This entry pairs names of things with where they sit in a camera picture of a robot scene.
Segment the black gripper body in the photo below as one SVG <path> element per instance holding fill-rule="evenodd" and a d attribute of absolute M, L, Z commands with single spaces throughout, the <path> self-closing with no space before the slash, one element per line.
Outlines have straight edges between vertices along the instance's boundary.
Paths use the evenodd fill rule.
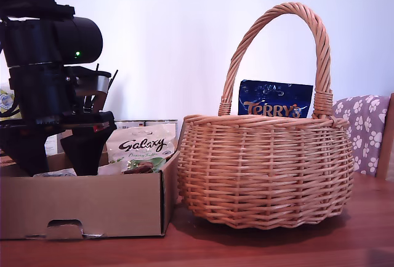
<path fill-rule="evenodd" d="M 25 129 L 53 135 L 76 127 L 104 126 L 115 122 L 103 111 L 111 74 L 82 66 L 50 64 L 10 69 L 15 92 L 11 113 L 21 119 L 1 122 L 1 129 Z"/>

